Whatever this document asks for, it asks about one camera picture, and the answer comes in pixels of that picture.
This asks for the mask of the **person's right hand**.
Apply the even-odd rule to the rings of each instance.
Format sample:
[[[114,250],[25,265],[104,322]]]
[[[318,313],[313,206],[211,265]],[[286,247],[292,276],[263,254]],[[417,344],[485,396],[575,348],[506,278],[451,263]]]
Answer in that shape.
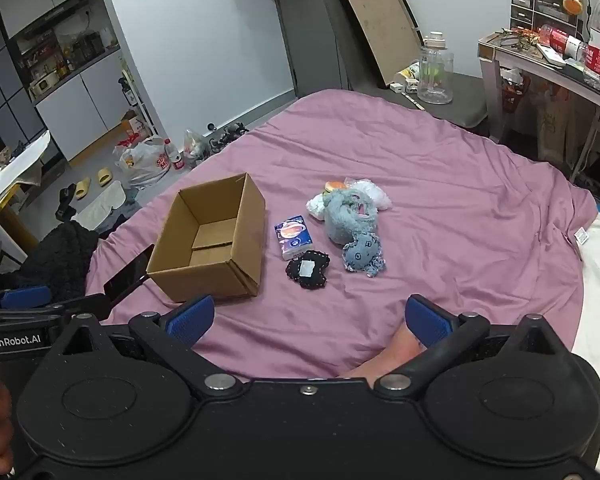
[[[396,330],[388,346],[377,356],[355,367],[341,378],[364,378],[373,387],[377,379],[391,373],[422,353],[422,345],[405,323]]]

